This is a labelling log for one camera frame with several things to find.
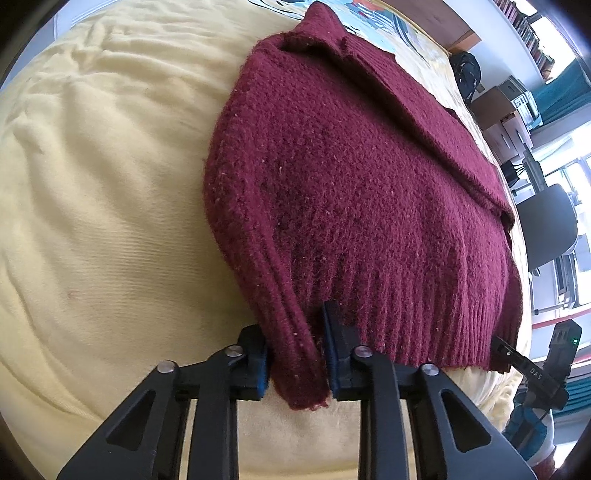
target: teal curtain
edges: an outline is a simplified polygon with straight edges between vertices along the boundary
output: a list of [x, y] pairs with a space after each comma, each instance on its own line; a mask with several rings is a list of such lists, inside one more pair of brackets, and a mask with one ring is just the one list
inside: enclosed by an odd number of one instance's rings
[[552, 82], [533, 92], [544, 125], [591, 102], [591, 86], [577, 60]]
[[591, 407], [591, 378], [575, 380], [566, 385], [569, 392], [569, 400], [560, 411], [553, 411], [554, 417], [570, 415]]

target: yellow bedsheet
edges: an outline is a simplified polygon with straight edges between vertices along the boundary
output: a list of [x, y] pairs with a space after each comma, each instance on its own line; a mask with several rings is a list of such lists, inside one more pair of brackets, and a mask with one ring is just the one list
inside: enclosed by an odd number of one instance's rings
[[[47, 479], [159, 360], [202, 361], [254, 322], [204, 217], [203, 162], [250, 49], [296, 23], [248, 0], [122, 0], [0, 94], [0, 410]], [[493, 161], [445, 52], [410, 28], [398, 62]], [[504, 425], [518, 374], [450, 375]], [[296, 413], [270, 389], [239, 415], [243, 478], [356, 478], [356, 404]]]

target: metal screw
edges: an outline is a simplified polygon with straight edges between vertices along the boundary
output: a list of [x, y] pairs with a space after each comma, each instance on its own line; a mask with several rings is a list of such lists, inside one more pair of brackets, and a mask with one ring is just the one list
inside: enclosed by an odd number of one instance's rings
[[360, 358], [369, 358], [370, 356], [372, 356], [374, 354], [371, 351], [371, 348], [366, 345], [356, 346], [353, 351], [354, 351], [355, 355], [357, 355]]
[[172, 360], [162, 360], [156, 370], [158, 370], [161, 374], [169, 374], [170, 372], [174, 372], [175, 364]]
[[429, 377], [435, 377], [435, 375], [439, 373], [439, 369], [433, 364], [424, 364], [421, 367], [421, 370], [423, 370], [426, 375], [429, 375]]
[[226, 348], [225, 353], [226, 356], [236, 358], [238, 356], [244, 355], [244, 348], [242, 348], [240, 345], [230, 345], [228, 348]]

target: black chair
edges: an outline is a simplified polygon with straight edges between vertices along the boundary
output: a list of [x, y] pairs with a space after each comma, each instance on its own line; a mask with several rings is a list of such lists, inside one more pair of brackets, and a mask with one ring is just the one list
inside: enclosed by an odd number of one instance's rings
[[577, 242], [577, 215], [560, 185], [552, 185], [517, 205], [528, 270], [551, 262]]

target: maroon sweater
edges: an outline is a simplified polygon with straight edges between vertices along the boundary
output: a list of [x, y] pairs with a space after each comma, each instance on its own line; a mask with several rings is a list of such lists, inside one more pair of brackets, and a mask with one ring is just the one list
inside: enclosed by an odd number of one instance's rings
[[454, 112], [313, 4], [248, 57], [213, 134], [207, 218], [293, 408], [327, 396], [323, 301], [394, 361], [491, 361], [515, 344], [514, 216]]

